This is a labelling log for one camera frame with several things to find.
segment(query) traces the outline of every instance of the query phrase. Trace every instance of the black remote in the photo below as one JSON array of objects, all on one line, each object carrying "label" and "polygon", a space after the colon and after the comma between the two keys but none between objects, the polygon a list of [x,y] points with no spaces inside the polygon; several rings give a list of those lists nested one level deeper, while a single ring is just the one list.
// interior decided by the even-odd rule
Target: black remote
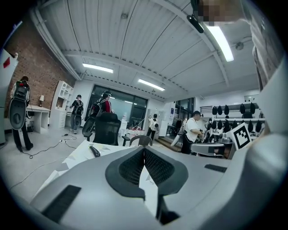
[{"label": "black remote", "polygon": [[90,146],[89,148],[91,149],[94,157],[99,157],[99,156],[101,156],[100,153],[99,153],[99,151],[98,151],[97,149],[95,149],[93,146]]}]

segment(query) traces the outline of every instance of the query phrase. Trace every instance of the mesh chair back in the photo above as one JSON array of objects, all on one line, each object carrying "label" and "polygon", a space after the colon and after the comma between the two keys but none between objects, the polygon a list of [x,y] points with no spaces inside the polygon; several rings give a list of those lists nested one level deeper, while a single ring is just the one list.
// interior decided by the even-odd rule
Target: mesh chair back
[{"label": "mesh chair back", "polygon": [[93,142],[118,146],[118,133],[121,121],[116,114],[104,112],[95,118],[95,137]]},{"label": "mesh chair back", "polygon": [[145,135],[138,135],[138,136],[135,136],[133,137],[131,140],[130,140],[130,144],[129,146],[131,146],[132,142],[135,141],[136,139],[139,139],[139,143],[138,143],[138,146],[141,145],[141,146],[147,146],[150,144],[150,146],[152,146],[153,144],[153,141],[150,137],[148,136],[145,136]]}]

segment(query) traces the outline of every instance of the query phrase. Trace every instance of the white table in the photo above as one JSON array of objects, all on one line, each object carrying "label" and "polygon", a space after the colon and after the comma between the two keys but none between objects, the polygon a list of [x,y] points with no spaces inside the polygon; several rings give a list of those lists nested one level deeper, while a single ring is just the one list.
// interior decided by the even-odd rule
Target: white table
[{"label": "white table", "polygon": [[[40,189],[37,191],[35,196],[49,183],[63,175],[69,169],[73,168],[75,165],[80,164],[86,160],[93,159],[94,156],[89,149],[89,146],[95,147],[101,154],[101,156],[115,153],[118,151],[132,148],[135,146],[111,146],[111,145],[103,145],[93,142],[88,142],[84,140],[63,162],[62,164],[54,170],[48,179],[43,183]],[[143,168],[143,171],[140,176],[139,187],[145,191],[145,205],[150,210],[153,215],[156,215],[157,209],[157,197],[158,197],[158,187],[153,182],[150,177],[146,167]]]},{"label": "white table", "polygon": [[49,109],[28,105],[26,111],[34,112],[34,130],[37,133],[45,133],[48,131]]}]

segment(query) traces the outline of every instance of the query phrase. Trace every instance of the white cabinet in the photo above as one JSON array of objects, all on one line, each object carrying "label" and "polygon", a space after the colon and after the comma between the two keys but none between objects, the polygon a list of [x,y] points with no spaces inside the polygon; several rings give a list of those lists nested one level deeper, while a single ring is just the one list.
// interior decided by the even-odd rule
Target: white cabinet
[{"label": "white cabinet", "polygon": [[59,81],[51,107],[49,121],[51,128],[61,129],[65,127],[66,112],[69,111],[69,106],[73,103],[73,90],[66,82]]}]

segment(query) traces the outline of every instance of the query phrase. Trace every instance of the black backpack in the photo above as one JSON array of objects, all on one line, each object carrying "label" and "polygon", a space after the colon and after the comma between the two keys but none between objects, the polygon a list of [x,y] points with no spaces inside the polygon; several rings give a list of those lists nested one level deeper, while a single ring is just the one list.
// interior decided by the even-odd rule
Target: black backpack
[{"label": "black backpack", "polygon": [[77,116],[82,116],[83,110],[84,110],[84,109],[83,109],[83,102],[77,100],[77,103],[78,103],[78,105],[76,105],[75,114],[76,114]]},{"label": "black backpack", "polygon": [[107,99],[99,99],[97,102],[95,102],[90,109],[89,117],[99,117],[103,113],[102,110],[102,103],[108,101]]}]

